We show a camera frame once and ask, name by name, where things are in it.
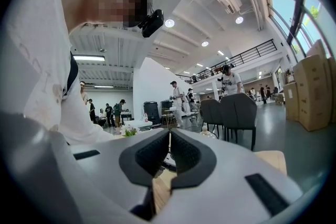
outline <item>ceiling beam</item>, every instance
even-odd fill
[[[133,73],[133,67],[115,67],[115,66],[99,66],[99,65],[78,65],[80,70],[94,70],[94,71],[114,71]]]
[[[137,42],[144,42],[145,38],[140,32],[133,32],[125,29],[111,28],[105,26],[84,26],[73,31],[72,35],[101,35],[104,34],[109,37],[124,38],[134,40]]]

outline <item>black railing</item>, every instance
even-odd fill
[[[243,65],[244,63],[253,61],[257,58],[260,58],[264,55],[270,54],[273,51],[276,51],[277,47],[274,45],[273,39],[270,39],[264,43],[259,44],[258,46],[246,50],[236,56],[231,57],[228,60],[220,62],[209,69],[206,69],[196,75],[191,77],[177,75],[180,79],[184,80],[186,83],[193,84],[198,81],[204,80],[215,74],[222,72],[222,66],[229,65],[231,68]]]

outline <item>chair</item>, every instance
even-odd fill
[[[215,99],[207,99],[201,102],[202,108],[202,115],[203,115],[203,123],[205,122],[209,131],[209,124],[214,124],[214,131],[215,126],[217,125],[217,138],[219,139],[219,129],[218,125],[223,127],[223,120],[221,114],[221,103],[219,103]]]
[[[220,101],[222,122],[225,127],[224,136],[229,141],[228,131],[235,130],[236,143],[238,143],[237,130],[252,130],[251,150],[256,143],[257,105],[244,93],[225,96]]]

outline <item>white shirt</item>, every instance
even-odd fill
[[[231,71],[230,76],[223,74],[222,78],[222,87],[227,91],[227,95],[236,94],[238,90],[237,84],[241,82],[240,75]]]
[[[59,131],[70,145],[114,139],[90,121],[78,78],[63,95],[71,43],[61,0],[13,0],[3,22],[2,110]]]

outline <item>black foam padding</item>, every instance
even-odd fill
[[[168,146],[169,131],[162,130],[126,148],[119,157],[120,168],[130,182],[152,187],[152,178],[160,169]]]
[[[249,175],[245,179],[272,216],[289,206],[261,174]]]
[[[99,154],[100,154],[99,151],[91,150],[91,151],[75,153],[73,156],[78,161],[80,159],[86,159],[86,158],[93,157],[93,156],[96,156],[96,155],[99,155]]]
[[[171,131],[171,153],[177,171],[171,190],[198,186],[211,175],[217,163],[211,148],[177,129]]]

